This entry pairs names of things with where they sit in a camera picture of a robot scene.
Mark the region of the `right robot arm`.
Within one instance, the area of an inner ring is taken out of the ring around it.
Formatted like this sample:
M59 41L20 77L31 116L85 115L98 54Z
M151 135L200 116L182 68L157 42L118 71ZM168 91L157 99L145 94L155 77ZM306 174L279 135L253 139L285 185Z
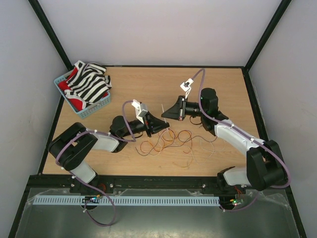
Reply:
M234 185L251 186L258 191L288 185L279 145L273 140L255 138L236 127L218 109L218 97L214 89L204 88L198 103L179 96L176 103L161 116L178 121L184 120L186 116L200 117L206 131L225 140L246 157L245 167L233 166L217 174L216 186L220 192L227 193Z

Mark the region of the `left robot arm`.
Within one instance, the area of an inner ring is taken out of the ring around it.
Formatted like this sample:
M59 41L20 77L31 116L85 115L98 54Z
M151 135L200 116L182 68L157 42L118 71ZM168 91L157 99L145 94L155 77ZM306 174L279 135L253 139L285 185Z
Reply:
M169 123L149 112L141 120L133 121L127 121L124 116L116 116L108 133L88 130L76 122L49 144L48 151L54 156L57 165L78 178L87 192L93 192L97 190L99 180L96 178L97 172L85 162L90 151L118 153L129 142L125 137L143 132L151 137L168 128Z

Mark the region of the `light blue plastic basket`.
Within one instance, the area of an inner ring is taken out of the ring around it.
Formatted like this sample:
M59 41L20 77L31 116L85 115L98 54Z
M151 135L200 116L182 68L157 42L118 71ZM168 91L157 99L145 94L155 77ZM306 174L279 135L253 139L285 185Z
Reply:
M65 101L70 105L71 109L75 112L76 115L78 115L81 119L84 119L91 114L95 113L96 111L100 110L101 108L105 107L111 102L111 95L110 91L108 90L105 97L101 98L99 101L88 105L86 108L82 108L82 100L78 98L77 96L70 95L66 93L66 89L62 89L59 84L61 82L64 82L68 79L71 72L67 72L66 74L56 78L54 80L54 84L61 93L62 97L65 99Z

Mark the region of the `black white striped cloth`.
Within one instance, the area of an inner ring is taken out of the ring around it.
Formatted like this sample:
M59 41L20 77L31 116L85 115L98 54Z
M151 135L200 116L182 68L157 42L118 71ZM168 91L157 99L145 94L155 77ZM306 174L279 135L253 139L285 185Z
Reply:
M106 75L106 67L103 65L79 60L74 68L77 68L78 72L67 84L86 102L86 106L105 97L107 91L112 88L110 76Z

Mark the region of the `red cloth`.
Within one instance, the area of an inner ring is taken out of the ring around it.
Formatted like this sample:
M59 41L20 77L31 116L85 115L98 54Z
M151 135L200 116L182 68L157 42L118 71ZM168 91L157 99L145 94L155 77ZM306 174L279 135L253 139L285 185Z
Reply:
M77 96L75 92L67 84L68 81L77 74L77 72L78 72L78 69L74 68L71 74L69 75L69 77L66 80L60 82L58 84L58 87L59 89L62 90L62 92L64 93L64 96L66 96L66 98L69 100L71 105L76 109L76 111L79 112L85 109L87 104L82 98Z

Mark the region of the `left circuit board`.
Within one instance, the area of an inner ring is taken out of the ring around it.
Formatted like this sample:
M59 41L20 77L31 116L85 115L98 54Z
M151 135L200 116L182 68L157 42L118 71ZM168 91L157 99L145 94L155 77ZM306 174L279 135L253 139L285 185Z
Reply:
M99 203L100 202L100 198L97 196L85 196L82 199L82 203Z

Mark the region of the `circuit board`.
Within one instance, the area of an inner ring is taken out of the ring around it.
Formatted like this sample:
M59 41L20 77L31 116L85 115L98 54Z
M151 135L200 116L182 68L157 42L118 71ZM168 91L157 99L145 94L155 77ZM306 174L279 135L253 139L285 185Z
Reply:
M82 199L82 203L99 203L100 202L100 198L97 196L85 196Z
M237 206L237 205L241 205L244 203L244 199L242 198L235 198L235 199L230 199L229 202L233 205L233 206Z

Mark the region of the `right circuit board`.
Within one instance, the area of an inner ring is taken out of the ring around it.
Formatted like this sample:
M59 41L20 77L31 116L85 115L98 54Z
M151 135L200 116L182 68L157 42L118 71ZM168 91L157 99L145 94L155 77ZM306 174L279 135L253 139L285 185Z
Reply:
M237 205L241 205L244 203L244 199L242 198L235 198L235 199L230 199L229 202L233 205L233 206L237 206Z

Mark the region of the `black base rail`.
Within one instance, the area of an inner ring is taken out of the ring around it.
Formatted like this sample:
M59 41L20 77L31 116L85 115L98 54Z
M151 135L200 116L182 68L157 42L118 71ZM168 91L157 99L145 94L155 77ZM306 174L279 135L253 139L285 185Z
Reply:
M238 185L221 188L217 177L154 177L154 176L103 176L99 175L90 185L108 193L114 190L188 190L199 191L203 194L220 196L246 193L245 188ZM32 175L27 182L27 189L32 188L66 188L71 193L95 195L98 192L81 184L70 175Z

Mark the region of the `black frame post right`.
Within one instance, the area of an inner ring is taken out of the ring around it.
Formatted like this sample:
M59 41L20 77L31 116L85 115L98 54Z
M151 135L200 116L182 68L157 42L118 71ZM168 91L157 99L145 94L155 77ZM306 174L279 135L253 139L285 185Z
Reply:
M278 5L275 13L273 14L270 22L268 23L265 31L263 32L260 40L258 41L255 49L253 50L250 58L248 59L245 70L250 71L254 63L256 62L258 56L260 55L261 51L263 50L264 46L266 45L267 41L269 40L270 36L274 32L276 26L278 25L279 21L283 17L284 13L286 12L291 0L282 0Z

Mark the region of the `black frame post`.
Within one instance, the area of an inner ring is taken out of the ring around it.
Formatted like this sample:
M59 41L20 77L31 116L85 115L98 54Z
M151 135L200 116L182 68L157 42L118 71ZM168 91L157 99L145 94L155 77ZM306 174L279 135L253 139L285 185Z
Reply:
M255 49L253 50L250 58L248 59L245 70L250 71L254 63L256 62L258 56L260 55L261 51L263 50L264 46L266 45L267 41L269 40L270 36L274 32L276 26L278 25L279 21L283 17L284 13L286 12L291 0L282 0L278 5L275 13L273 14L270 22L268 23L265 31L263 32L260 40L258 41Z
M28 0L30 6L32 7L34 13L36 14L37 18L39 19L40 23L42 24L46 34L48 35L49 39L51 40L54 48L56 49L57 53L59 54L63 64L67 68L67 70L72 69L72 63L70 62L61 42L59 41L49 19L47 18L43 8L41 7L38 0Z

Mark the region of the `black frame post left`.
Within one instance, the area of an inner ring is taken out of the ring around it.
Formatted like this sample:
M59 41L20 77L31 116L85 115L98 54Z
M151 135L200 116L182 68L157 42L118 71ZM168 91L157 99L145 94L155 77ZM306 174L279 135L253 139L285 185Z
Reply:
M47 18L43 8L41 7L38 0L28 0L30 6L32 7L34 13L36 14L37 18L39 19L40 23L42 24L46 34L48 35L49 39L51 40L54 48L56 49L57 53L59 54L63 64L67 68L67 70L72 69L72 63L70 62L61 42L59 41L49 19Z

